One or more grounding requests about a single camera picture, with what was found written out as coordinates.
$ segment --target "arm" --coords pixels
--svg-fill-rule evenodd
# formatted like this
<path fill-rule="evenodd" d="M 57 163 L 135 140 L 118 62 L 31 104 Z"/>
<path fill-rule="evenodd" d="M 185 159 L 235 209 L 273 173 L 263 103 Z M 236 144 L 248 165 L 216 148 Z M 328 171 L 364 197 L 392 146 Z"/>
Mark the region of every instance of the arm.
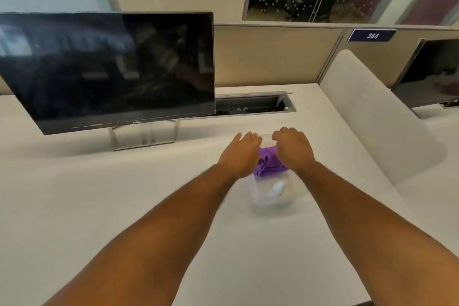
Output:
<path fill-rule="evenodd" d="M 302 132 L 273 134 L 377 306 L 457 305 L 459 259 L 398 214 L 318 163 Z"/>
<path fill-rule="evenodd" d="M 256 169 L 261 137 L 239 133 L 219 162 L 113 239 L 46 306 L 174 301 L 183 275 L 234 182 Z"/>

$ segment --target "forearm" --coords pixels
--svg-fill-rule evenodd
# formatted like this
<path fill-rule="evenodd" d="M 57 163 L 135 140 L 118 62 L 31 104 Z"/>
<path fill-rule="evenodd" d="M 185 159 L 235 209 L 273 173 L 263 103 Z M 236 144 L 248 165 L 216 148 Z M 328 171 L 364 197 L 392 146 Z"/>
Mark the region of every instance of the forearm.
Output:
<path fill-rule="evenodd" d="M 170 305 L 234 181 L 211 167 L 120 233 L 47 305 Z"/>
<path fill-rule="evenodd" d="M 451 252 L 323 165 L 314 163 L 299 176 L 376 305 L 449 305 L 442 275 L 459 278 L 459 260 Z"/>

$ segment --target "blue sign plate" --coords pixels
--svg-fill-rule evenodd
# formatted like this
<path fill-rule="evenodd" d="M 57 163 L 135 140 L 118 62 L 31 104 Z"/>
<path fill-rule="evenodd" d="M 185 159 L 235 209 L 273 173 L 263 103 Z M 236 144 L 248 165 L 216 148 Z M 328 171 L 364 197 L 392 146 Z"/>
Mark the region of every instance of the blue sign plate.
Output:
<path fill-rule="evenodd" d="M 396 29 L 354 29 L 348 42 L 388 42 Z"/>

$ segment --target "dell monitor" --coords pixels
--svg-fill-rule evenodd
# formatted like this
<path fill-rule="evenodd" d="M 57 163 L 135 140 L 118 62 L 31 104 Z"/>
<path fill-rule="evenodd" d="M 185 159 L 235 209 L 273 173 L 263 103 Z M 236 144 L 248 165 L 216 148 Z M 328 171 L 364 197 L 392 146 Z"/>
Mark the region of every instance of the dell monitor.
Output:
<path fill-rule="evenodd" d="M 459 39 L 422 40 L 392 92 L 409 108 L 459 99 Z"/>
<path fill-rule="evenodd" d="M 0 76 L 43 134 L 215 113 L 212 13 L 0 13 Z"/>

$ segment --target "person's right hand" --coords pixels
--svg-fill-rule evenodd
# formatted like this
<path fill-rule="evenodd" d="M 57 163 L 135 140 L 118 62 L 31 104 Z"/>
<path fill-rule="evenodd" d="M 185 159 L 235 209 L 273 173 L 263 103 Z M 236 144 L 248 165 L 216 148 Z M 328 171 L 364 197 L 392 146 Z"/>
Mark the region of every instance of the person's right hand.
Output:
<path fill-rule="evenodd" d="M 277 142 L 279 161 L 295 173 L 307 170 L 315 163 L 313 149 L 303 132 L 282 127 L 273 133 L 272 139 Z"/>

